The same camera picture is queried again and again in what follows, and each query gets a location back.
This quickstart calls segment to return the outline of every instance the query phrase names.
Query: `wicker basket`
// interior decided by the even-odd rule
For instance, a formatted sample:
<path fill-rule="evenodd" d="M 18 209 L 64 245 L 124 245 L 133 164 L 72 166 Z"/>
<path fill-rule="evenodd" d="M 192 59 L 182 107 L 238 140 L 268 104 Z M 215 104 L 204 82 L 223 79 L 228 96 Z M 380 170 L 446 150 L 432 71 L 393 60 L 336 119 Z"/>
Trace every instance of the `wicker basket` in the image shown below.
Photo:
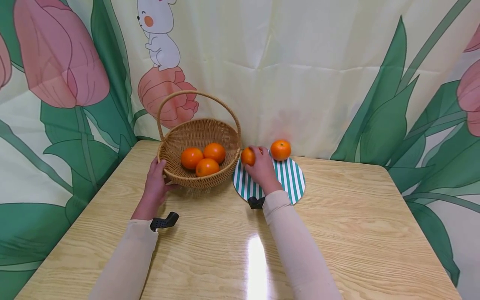
<path fill-rule="evenodd" d="M 175 126 L 164 137 L 162 127 L 160 126 L 160 111 L 170 99 L 183 94 L 202 95 L 216 101 L 232 115 L 237 125 L 237 130 L 219 120 L 198 119 Z M 173 93 L 160 104 L 157 113 L 157 125 L 162 141 L 158 148 L 158 161 L 160 162 L 162 159 L 167 161 L 164 173 L 173 183 L 189 188 L 205 189 L 217 186 L 232 176 L 240 157 L 241 130 L 237 116 L 222 100 L 197 91 Z M 220 164 L 219 172 L 204 177 L 197 177 L 194 171 L 187 170 L 181 165 L 181 153 L 189 147 L 197 147 L 203 150 L 209 143 L 219 143 L 224 146 L 227 155 L 224 162 Z"/>

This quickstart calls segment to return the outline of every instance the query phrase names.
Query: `fabric backdrop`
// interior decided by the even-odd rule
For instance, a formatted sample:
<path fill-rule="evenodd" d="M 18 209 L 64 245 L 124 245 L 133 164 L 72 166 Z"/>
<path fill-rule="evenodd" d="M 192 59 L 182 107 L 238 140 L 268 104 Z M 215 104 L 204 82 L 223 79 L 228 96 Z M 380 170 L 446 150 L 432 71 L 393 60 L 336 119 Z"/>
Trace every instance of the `fabric backdrop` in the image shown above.
<path fill-rule="evenodd" d="M 3 0 L 0 291 L 13 299 L 175 91 L 242 143 L 389 170 L 464 299 L 480 293 L 480 1 Z M 202 97 L 160 114 L 233 124 Z"/>

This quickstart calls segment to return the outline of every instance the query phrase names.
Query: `round placemat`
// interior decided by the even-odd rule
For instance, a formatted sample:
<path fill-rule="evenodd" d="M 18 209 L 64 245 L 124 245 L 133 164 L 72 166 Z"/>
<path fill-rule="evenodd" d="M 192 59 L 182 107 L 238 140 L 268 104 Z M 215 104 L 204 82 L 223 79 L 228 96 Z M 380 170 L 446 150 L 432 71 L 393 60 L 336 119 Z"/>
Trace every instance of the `round placemat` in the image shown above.
<path fill-rule="evenodd" d="M 272 158 L 272 161 L 278 181 L 287 191 L 292 204 L 297 203 L 305 191 L 305 176 L 300 166 L 291 158 L 285 161 L 276 161 Z M 262 188 L 248 175 L 240 160 L 235 167 L 235 172 L 233 172 L 233 186 L 245 201 L 252 196 L 257 199 L 265 197 Z"/>

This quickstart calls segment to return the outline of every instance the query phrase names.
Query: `wooden table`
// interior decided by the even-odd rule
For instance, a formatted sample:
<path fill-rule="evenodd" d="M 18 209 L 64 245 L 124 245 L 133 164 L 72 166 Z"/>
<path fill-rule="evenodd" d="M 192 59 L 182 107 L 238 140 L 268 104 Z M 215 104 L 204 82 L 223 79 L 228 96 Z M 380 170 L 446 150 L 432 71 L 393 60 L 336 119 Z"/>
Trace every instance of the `wooden table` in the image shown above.
<path fill-rule="evenodd" d="M 157 142 L 141 141 L 83 211 L 18 299 L 86 299 L 120 241 Z M 295 157 L 306 178 L 295 205 L 345 299 L 460 299 L 388 173 L 378 166 Z M 231 181 L 179 190 L 142 299 L 292 299 L 261 211 Z"/>

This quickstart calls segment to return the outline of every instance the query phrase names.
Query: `pink tulip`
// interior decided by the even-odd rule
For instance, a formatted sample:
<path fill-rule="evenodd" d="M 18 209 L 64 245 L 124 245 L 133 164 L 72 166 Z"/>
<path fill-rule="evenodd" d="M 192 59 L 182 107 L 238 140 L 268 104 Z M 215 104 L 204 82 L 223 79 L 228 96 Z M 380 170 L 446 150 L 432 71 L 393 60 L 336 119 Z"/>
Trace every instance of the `pink tulip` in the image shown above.
<path fill-rule="evenodd" d="M 146 111 L 156 118 L 158 108 L 166 96 L 181 90 L 196 90 L 188 82 L 180 67 L 159 71 L 151 68 L 138 84 L 138 96 Z M 197 112 L 196 94 L 179 95 L 169 100 L 160 113 L 160 124 L 172 129 L 189 121 Z"/>
<path fill-rule="evenodd" d="M 28 88 L 57 108 L 87 106 L 108 77 L 80 18 L 60 0 L 17 0 L 13 10 Z"/>
<path fill-rule="evenodd" d="M 0 34 L 0 88 L 4 87 L 12 76 L 12 64 L 7 45 Z"/>
<path fill-rule="evenodd" d="M 480 25 L 477 27 L 477 31 L 473 35 L 472 39 L 468 43 L 463 52 L 471 52 L 480 48 Z"/>
<path fill-rule="evenodd" d="M 456 95 L 458 104 L 467 112 L 468 130 L 480 137 L 480 60 L 465 71 Z"/>

